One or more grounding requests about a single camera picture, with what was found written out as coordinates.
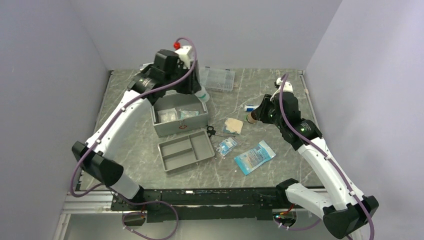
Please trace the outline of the white gauze packet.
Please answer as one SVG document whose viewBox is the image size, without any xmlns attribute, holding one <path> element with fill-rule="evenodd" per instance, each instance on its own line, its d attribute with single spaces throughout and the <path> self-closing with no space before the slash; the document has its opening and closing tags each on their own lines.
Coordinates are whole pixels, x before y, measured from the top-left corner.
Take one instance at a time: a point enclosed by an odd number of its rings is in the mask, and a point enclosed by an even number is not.
<svg viewBox="0 0 424 240">
<path fill-rule="evenodd" d="M 158 110 L 159 123 L 173 122 L 178 119 L 178 112 L 175 108 Z"/>
</svg>

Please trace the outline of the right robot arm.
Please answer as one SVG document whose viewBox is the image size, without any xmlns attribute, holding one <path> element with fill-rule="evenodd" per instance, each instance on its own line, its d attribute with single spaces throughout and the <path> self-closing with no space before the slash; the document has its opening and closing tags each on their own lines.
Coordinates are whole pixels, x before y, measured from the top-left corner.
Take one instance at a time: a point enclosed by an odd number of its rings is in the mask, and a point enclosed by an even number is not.
<svg viewBox="0 0 424 240">
<path fill-rule="evenodd" d="M 325 198 L 290 178 L 277 185 L 276 203 L 282 208 L 295 204 L 310 211 L 337 239 L 360 240 L 360 229 L 369 225 L 369 238 L 373 240 L 372 217 L 379 202 L 372 195 L 364 195 L 347 177 L 316 124 L 301 116 L 294 94 L 286 91 L 276 97 L 266 94 L 250 115 L 255 121 L 277 127 L 283 139 L 309 163 L 329 195 Z"/>
</svg>

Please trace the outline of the alcohol wipes zip bag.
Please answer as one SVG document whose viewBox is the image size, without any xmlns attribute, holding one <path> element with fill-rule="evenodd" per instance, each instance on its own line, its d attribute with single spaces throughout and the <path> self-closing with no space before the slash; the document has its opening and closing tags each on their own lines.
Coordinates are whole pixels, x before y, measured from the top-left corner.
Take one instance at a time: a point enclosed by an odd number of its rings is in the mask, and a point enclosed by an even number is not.
<svg viewBox="0 0 424 240">
<path fill-rule="evenodd" d="M 231 137 L 228 137 L 228 138 L 225 138 L 224 140 L 222 140 L 218 144 L 218 147 L 216 148 L 216 151 L 222 157 L 225 157 L 226 155 L 228 155 L 238 145 L 239 145 L 239 143 L 237 142 L 237 140 L 235 139 L 235 137 L 234 136 L 231 136 Z"/>
</svg>

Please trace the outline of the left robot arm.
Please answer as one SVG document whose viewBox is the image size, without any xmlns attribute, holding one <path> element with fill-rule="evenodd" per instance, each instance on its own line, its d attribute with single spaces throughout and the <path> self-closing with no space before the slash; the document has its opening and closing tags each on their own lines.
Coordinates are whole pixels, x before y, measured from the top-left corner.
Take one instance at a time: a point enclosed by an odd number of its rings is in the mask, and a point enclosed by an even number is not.
<svg viewBox="0 0 424 240">
<path fill-rule="evenodd" d="M 123 196 L 124 204 L 131 210 L 143 205 L 144 189 L 113 160 L 116 151 L 139 118 L 167 91 L 194 95 L 202 102 L 209 100 L 209 94 L 199 82 L 197 63 L 194 46 L 157 51 L 154 61 L 133 76 L 119 104 L 103 125 L 88 140 L 76 141 L 72 146 L 78 167 Z"/>
</svg>

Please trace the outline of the teal patterned plaster bag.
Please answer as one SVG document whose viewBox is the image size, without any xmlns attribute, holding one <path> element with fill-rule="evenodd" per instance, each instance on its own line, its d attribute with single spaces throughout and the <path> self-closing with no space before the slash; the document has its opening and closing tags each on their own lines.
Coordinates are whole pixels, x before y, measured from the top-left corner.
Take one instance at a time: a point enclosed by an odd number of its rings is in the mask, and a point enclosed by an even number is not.
<svg viewBox="0 0 424 240">
<path fill-rule="evenodd" d="M 180 120 L 196 117 L 199 115 L 199 111 L 194 111 L 194 110 L 179 109 L 178 111 L 180 113 L 180 117 L 179 117 Z"/>
</svg>

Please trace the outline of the white disinfectant bottle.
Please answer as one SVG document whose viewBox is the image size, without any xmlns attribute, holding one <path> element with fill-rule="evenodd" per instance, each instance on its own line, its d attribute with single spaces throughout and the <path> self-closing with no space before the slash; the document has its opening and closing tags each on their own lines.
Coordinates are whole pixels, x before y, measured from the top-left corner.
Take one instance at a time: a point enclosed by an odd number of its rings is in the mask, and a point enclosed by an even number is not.
<svg viewBox="0 0 424 240">
<path fill-rule="evenodd" d="M 200 90 L 195 92 L 194 95 L 201 101 L 202 103 L 206 103 L 210 99 L 210 95 L 205 89 L 204 86 L 201 86 Z"/>
</svg>

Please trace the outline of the brown bottle orange cap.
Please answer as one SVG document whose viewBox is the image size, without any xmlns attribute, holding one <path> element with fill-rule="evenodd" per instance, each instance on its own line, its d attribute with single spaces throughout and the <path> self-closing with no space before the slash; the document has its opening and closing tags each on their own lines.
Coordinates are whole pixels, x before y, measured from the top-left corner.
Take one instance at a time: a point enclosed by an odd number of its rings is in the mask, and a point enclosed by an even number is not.
<svg viewBox="0 0 424 240">
<path fill-rule="evenodd" d="M 246 121 L 249 124 L 256 124 L 259 120 L 260 114 L 256 110 L 249 112 L 246 116 Z"/>
</svg>

